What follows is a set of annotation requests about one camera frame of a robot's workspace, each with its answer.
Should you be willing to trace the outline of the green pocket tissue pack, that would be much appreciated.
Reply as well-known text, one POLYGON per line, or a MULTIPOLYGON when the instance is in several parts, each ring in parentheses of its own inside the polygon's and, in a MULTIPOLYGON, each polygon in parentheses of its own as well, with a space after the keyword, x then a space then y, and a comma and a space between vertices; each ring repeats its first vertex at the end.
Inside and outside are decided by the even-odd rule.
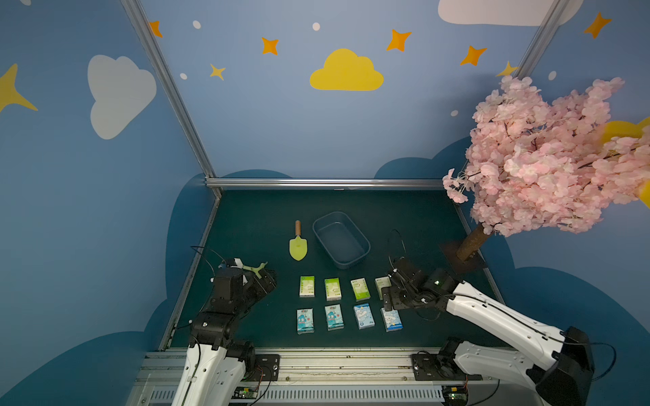
POLYGON ((371 294, 367 286, 367 281, 364 277, 353 279, 350 281, 350 284, 353 289, 355 300, 357 302, 361 302, 371 298, 371 294))
POLYGON ((314 276, 301 276, 300 277, 300 298, 313 298, 315 296, 315 277, 314 276))
POLYGON ((342 299, 340 280, 338 278, 325 279, 324 286, 327 301, 337 301, 342 299))
POLYGON ((390 277, 377 277, 375 279, 375 284, 377 287, 378 296, 382 300, 386 300, 390 294, 390 288, 392 287, 390 277))

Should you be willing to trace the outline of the blue pocket tissue pack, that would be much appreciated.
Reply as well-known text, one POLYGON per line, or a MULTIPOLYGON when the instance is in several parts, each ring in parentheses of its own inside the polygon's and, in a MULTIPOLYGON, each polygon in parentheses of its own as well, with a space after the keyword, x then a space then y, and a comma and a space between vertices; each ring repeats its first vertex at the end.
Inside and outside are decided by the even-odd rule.
POLYGON ((328 331, 339 330, 345 327, 340 305, 333 304, 325 308, 328 331))
POLYGON ((353 307, 355 319, 360 330, 373 328, 375 326, 372 309, 369 304, 361 304, 353 307))
POLYGON ((313 309, 299 309, 296 311, 296 331, 298 334, 313 333, 313 309))
POLYGON ((399 311, 392 310, 386 311, 386 309, 381 309, 381 314, 384 320, 384 326, 387 333, 396 332, 403 329, 403 323, 399 316, 399 311))

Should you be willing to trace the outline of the blue plastic storage box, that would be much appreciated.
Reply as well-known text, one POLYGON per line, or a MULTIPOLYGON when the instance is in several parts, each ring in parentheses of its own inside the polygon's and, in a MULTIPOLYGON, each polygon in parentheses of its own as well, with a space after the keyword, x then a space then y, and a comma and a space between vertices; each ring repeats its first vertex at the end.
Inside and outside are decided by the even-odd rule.
POLYGON ((371 251, 367 237, 343 211, 333 211, 318 218, 312 230, 338 269, 355 266, 371 251))

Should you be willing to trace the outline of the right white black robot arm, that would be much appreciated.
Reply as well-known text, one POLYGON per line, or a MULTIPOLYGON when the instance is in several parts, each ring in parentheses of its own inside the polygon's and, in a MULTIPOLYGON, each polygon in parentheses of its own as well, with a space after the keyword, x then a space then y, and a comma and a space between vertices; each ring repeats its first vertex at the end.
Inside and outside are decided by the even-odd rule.
POLYGON ((592 343, 582 330, 535 321, 443 269, 426 274, 406 258, 393 263, 389 279, 382 290, 386 311, 433 308, 509 345, 490 348, 449 338, 430 358, 442 377, 493 377, 533 390, 548 405, 587 403, 595 366, 592 343))

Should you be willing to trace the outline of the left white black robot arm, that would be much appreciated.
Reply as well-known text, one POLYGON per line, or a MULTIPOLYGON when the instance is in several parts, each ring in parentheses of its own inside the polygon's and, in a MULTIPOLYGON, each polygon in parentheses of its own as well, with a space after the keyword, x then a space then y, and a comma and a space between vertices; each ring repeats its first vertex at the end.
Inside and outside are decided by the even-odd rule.
POLYGON ((173 405, 228 405, 235 395, 249 398, 237 389, 245 378, 278 380, 279 356, 258 356, 252 342, 235 339, 240 320, 276 288, 276 272, 266 262, 249 267, 234 258, 218 267, 212 292, 191 323, 173 405))

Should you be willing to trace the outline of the left green circuit board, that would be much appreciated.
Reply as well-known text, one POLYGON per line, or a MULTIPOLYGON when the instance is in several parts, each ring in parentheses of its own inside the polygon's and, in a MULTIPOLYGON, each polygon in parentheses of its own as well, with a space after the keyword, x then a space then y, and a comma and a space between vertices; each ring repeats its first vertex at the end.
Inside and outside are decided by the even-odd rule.
POLYGON ((255 387, 242 387, 239 386, 235 389, 232 399, 233 400, 257 400, 259 390, 255 387))

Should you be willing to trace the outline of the green circuit board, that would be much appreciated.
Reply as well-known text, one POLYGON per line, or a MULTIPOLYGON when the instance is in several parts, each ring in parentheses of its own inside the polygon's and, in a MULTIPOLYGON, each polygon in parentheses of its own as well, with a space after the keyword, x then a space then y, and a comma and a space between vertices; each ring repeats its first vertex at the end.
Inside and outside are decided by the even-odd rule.
POLYGON ((443 406, 467 406, 468 392, 464 386, 443 386, 443 406))
POLYGON ((233 400, 257 400, 259 390, 255 387, 242 387, 239 386, 235 389, 232 399, 233 400))

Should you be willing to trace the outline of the right green circuit board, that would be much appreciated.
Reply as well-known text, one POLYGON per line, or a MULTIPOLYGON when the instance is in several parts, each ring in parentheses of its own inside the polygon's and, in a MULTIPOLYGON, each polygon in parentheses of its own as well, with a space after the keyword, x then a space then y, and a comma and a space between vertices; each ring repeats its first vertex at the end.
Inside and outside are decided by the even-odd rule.
POLYGON ((468 392, 464 386, 443 386, 443 406, 467 406, 468 392))

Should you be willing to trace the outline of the pink blossom artificial tree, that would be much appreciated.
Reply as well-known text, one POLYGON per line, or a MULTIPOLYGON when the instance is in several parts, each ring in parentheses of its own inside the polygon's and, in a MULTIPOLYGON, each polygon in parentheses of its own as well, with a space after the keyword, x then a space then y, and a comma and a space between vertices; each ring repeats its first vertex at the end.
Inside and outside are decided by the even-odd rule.
POLYGON ((623 84, 596 80, 547 103, 530 78, 506 76, 477 105, 465 165, 443 177, 448 197, 472 203, 477 223, 455 260, 467 262, 495 234, 584 233, 608 206, 648 199, 648 120, 610 116, 623 84))

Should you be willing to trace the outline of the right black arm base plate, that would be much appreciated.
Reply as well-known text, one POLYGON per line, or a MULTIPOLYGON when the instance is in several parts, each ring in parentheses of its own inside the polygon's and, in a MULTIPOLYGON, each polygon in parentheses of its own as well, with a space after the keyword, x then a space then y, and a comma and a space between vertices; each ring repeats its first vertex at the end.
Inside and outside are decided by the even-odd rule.
POLYGON ((468 375, 448 356, 419 351, 411 355, 411 369, 417 381, 481 381, 481 375, 468 375))

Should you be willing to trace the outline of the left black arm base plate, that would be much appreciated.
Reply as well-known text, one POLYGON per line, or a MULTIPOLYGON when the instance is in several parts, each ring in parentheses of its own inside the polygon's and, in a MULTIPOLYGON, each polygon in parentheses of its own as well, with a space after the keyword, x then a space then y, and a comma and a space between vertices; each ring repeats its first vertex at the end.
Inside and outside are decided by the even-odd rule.
POLYGON ((277 382, 281 356, 278 354, 256 355, 252 369, 245 373, 243 382, 277 382))

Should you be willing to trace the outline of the aluminium front rail frame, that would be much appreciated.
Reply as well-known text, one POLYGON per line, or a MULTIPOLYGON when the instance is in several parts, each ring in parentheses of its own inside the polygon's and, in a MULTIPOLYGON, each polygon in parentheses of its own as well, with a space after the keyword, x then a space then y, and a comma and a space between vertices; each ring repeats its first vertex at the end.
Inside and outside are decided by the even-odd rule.
MULTIPOLYGON (((228 405, 434 404, 443 405, 443 386, 464 386, 468 405, 546 404, 533 390, 482 377, 481 381, 417 381, 411 355, 436 355, 440 348, 260 348, 256 355, 281 356, 277 382, 241 382, 259 390, 257 400, 228 405)), ((130 405, 173 405, 186 351, 150 353, 135 379, 130 405)))

